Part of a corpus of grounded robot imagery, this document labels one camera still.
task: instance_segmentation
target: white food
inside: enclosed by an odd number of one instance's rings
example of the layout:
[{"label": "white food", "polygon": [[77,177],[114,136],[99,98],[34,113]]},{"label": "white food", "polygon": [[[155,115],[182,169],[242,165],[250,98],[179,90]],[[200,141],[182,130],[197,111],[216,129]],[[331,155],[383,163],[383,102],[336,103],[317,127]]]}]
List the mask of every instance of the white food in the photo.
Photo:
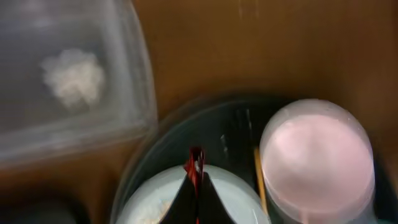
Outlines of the white food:
[{"label": "white food", "polygon": [[44,82],[68,109],[94,106],[101,98],[105,77],[93,53],[64,50],[59,57],[44,60]]}]

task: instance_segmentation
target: cotton ball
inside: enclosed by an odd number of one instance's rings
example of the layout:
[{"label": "cotton ball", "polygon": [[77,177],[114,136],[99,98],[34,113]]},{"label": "cotton ball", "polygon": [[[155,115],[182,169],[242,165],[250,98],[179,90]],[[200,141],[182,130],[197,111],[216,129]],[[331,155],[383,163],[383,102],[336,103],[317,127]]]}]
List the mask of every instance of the cotton ball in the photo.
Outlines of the cotton ball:
[{"label": "cotton ball", "polygon": [[70,110],[97,104],[105,85],[104,70],[92,53],[64,50],[59,57],[44,60],[44,82]]}]

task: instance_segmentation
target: brown table surface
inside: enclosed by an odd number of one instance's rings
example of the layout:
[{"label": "brown table surface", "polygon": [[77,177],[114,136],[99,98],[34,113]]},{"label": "brown table surface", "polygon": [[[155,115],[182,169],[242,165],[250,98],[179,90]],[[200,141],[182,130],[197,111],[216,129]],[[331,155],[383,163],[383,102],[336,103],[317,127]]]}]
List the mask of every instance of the brown table surface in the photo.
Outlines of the brown table surface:
[{"label": "brown table surface", "polygon": [[[252,90],[328,99],[368,131],[398,183],[395,0],[136,0],[160,119],[198,96]],[[56,188],[106,223],[137,143],[0,171],[8,195]]]}]

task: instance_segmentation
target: white plate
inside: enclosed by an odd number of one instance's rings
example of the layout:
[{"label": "white plate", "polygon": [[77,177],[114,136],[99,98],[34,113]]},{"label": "white plate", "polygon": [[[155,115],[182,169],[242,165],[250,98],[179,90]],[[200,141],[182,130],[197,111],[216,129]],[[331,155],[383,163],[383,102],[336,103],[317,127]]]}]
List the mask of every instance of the white plate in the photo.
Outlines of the white plate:
[{"label": "white plate", "polygon": [[[268,224],[258,195],[234,174],[205,166],[220,199],[236,224]],[[181,167],[165,170],[142,184],[129,199],[117,224],[152,224],[163,217],[185,178]]]}]

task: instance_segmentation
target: clear plastic cup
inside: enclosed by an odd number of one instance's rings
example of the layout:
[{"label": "clear plastic cup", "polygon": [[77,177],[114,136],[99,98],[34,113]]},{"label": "clear plastic cup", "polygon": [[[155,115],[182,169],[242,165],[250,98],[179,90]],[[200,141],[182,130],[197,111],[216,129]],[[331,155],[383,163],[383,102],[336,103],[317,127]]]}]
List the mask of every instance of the clear plastic cup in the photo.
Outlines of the clear plastic cup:
[{"label": "clear plastic cup", "polygon": [[299,223],[372,223],[371,144],[346,110],[300,100],[275,114],[262,135],[262,171],[278,208]]}]

